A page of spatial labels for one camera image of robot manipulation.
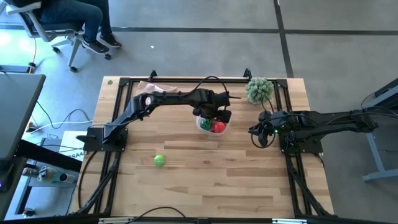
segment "chair leg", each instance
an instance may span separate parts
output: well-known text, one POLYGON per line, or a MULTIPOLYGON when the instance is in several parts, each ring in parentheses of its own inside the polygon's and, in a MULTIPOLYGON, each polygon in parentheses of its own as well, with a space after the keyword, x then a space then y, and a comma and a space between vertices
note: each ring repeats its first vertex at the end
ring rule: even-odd
POLYGON ((58 42, 56 44, 51 45, 51 47, 58 47, 58 46, 62 46, 62 45, 65 45, 65 44, 73 44, 73 41, 71 41, 70 39, 65 39, 65 40, 63 40, 61 42, 58 42))
POLYGON ((79 38, 76 38, 76 39, 75 39, 75 43, 73 44, 73 50, 72 50, 72 53, 71 53, 71 55, 70 55, 69 62, 68 62, 68 66, 69 66, 70 68, 72 68, 73 59, 75 59, 77 50, 79 49, 79 46, 80 46, 81 44, 82 44, 81 40, 80 40, 79 38))

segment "gray floor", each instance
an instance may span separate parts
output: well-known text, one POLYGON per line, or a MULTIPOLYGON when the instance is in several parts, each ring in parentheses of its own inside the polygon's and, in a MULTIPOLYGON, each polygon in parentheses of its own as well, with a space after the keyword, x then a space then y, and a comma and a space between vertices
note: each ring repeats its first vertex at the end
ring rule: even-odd
MULTIPOLYGON (((275 29, 271 0, 109 0, 114 27, 212 27, 275 29)), ((280 0, 286 29, 397 30, 398 2, 391 0, 280 0)), ((18 20, 1 15, 1 22, 18 20)), ((54 54, 37 40, 36 73, 47 76, 39 101, 54 121, 82 108, 92 117, 105 75, 218 75, 240 77, 246 67, 255 77, 286 77, 278 34, 215 34, 117 32, 121 50, 113 59, 80 49, 70 73, 66 66, 69 46, 54 54)), ((362 99, 397 77, 398 36, 288 35, 294 76, 305 79, 311 109, 320 112, 359 108, 362 99)), ((34 41, 23 31, 0 30, 0 63, 25 65, 34 41)), ((39 124, 48 120, 36 108, 39 124)), ((74 114, 72 121, 83 121, 74 114)), ((48 133, 62 137, 64 130, 84 130, 87 125, 65 125, 25 136, 37 142, 48 133)), ((363 134, 327 136, 326 176, 337 215, 398 222, 398 178, 365 184, 361 176, 376 171, 363 134)), ((388 167, 398 168, 398 153, 383 154, 388 167)), ((40 208, 67 203, 41 202, 40 208)))

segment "red ball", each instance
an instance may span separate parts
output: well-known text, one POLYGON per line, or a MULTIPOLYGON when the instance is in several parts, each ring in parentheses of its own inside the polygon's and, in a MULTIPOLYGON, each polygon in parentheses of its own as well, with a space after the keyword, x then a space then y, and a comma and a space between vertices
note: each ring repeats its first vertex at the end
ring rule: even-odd
POLYGON ((225 130, 225 124, 222 122, 216 122, 213 125, 213 131, 214 133, 222 133, 225 130))

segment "jeans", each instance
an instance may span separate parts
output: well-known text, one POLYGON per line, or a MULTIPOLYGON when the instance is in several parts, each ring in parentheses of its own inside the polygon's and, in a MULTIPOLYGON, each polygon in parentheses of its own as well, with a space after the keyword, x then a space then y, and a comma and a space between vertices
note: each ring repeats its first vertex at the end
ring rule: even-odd
POLYGON ((108 0, 49 0, 42 7, 40 21, 44 23, 84 21, 84 38, 87 42, 96 40, 100 26, 103 37, 112 34, 108 0))

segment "green ball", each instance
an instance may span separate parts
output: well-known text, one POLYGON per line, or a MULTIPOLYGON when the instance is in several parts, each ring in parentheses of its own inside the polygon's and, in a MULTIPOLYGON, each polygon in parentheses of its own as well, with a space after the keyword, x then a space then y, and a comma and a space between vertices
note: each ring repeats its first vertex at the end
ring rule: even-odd
POLYGON ((162 155, 157 155, 157 156, 155 156, 154 163, 155 163, 155 165, 157 165, 157 166, 162 166, 162 165, 164 165, 164 157, 163 157, 162 155))
POLYGON ((209 119, 203 119, 200 122, 200 127, 206 131, 210 131, 211 128, 213 127, 213 122, 211 122, 211 120, 209 120, 209 119))

